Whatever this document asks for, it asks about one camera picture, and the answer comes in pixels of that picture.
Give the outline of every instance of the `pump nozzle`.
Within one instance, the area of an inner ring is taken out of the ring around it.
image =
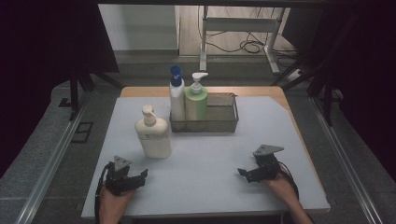
[[[193,73],[192,79],[194,79],[194,83],[191,85],[191,91],[193,93],[200,93],[202,91],[202,85],[199,83],[202,77],[206,77],[208,73]]]
[[[157,122],[152,105],[144,105],[142,112],[145,116],[144,121],[147,126],[153,126]]]

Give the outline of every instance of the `black cable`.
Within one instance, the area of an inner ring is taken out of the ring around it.
[[[283,163],[281,161],[279,161],[279,163],[282,164],[287,170],[287,172],[284,172],[281,169],[281,170],[279,170],[279,173],[282,174],[283,176],[285,176],[285,178],[289,181],[291,187],[294,189],[294,193],[296,194],[297,199],[300,200],[300,192],[298,190],[298,187],[297,187],[296,183],[294,182],[293,175],[291,174],[289,168],[285,165],[285,163]]]
[[[105,176],[105,172],[108,169],[108,167],[109,167],[109,164],[103,168],[102,174],[98,181],[98,187],[95,192],[95,224],[100,223],[100,218],[99,218],[100,192],[101,192],[102,186],[103,186],[103,177]]]

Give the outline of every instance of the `white table surface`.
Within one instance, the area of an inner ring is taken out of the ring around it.
[[[237,97],[235,133],[172,133],[173,153],[167,159],[145,157],[134,129],[143,105],[168,120],[167,97],[124,97],[116,102],[83,217],[94,217],[94,193],[103,168],[115,155],[132,161],[128,176],[148,169],[146,186],[137,190],[126,209],[130,217],[203,217],[272,215],[285,205],[263,183],[248,183],[237,168],[257,168],[252,152],[261,144],[284,147],[275,155],[284,162],[307,211],[327,212],[330,205],[307,157],[288,111],[267,96]]]

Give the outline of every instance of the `forearm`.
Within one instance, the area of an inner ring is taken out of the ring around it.
[[[286,206],[295,224],[313,224],[311,218],[305,212],[299,201],[288,202]]]

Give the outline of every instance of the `metal frame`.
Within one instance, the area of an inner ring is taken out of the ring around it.
[[[281,8],[276,19],[258,19],[258,18],[213,18],[207,17],[208,6],[204,7],[204,16],[202,18],[202,43],[200,54],[201,71],[206,71],[206,32],[207,31],[233,31],[233,32],[260,32],[272,33],[268,45],[264,47],[265,55],[274,74],[279,74],[279,68],[272,53],[280,24],[282,23],[285,8]]]

